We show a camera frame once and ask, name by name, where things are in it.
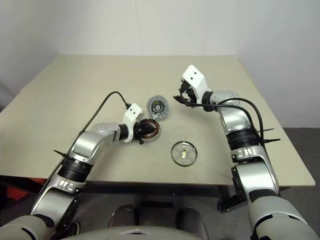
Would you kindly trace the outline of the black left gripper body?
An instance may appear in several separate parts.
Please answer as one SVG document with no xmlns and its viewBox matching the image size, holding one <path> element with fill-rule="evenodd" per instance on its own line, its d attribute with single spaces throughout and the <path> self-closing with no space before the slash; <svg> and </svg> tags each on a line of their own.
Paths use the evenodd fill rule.
<svg viewBox="0 0 320 240">
<path fill-rule="evenodd" d="M 142 140 L 145 135 L 145 127 L 147 126 L 147 120 L 143 119 L 139 122 L 136 122 L 133 126 L 133 139 Z"/>
</svg>

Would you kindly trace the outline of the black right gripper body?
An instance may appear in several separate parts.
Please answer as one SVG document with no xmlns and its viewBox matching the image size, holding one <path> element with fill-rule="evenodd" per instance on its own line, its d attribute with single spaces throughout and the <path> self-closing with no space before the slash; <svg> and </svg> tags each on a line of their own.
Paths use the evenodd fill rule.
<svg viewBox="0 0 320 240">
<path fill-rule="evenodd" d="M 183 92 L 187 94 L 188 98 L 184 99 L 185 105 L 197 104 L 196 94 L 189 83 L 184 83 Z"/>
</svg>

